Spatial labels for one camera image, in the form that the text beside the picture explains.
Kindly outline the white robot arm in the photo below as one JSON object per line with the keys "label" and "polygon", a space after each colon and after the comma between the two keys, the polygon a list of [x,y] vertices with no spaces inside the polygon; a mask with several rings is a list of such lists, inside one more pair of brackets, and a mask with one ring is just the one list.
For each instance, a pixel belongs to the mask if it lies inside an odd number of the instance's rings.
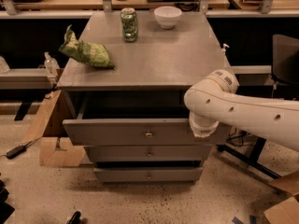
{"label": "white robot arm", "polygon": [[216,70],[184,95],[193,134],[207,137],[219,123],[299,151],[299,102],[237,95],[238,81],[227,70]]}

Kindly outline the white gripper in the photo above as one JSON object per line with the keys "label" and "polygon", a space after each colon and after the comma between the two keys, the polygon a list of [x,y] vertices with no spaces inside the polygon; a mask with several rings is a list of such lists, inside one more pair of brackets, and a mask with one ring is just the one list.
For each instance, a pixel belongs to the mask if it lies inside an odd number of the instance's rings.
{"label": "white gripper", "polygon": [[196,115],[193,112],[189,115],[189,123],[194,136],[200,138],[212,135],[219,125],[216,120]]}

